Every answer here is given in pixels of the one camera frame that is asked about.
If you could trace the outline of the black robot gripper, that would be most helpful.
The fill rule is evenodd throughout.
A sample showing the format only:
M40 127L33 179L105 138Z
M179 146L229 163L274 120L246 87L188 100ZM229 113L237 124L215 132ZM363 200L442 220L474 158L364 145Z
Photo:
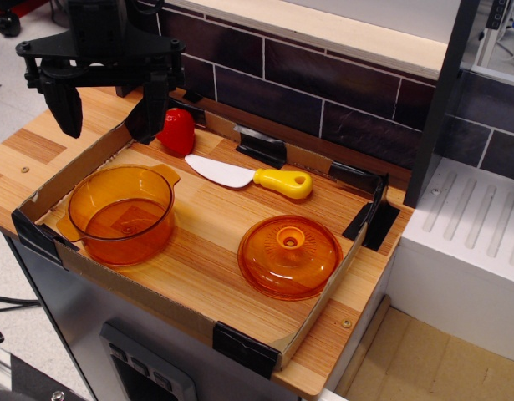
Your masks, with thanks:
M68 1L69 30L17 45L26 64L29 88L43 93L59 128L77 139L83 112L77 88L143 86L135 107L133 138L148 145L165 124L169 91L182 85L181 56L185 44L176 38L147 33L128 19L135 1Z

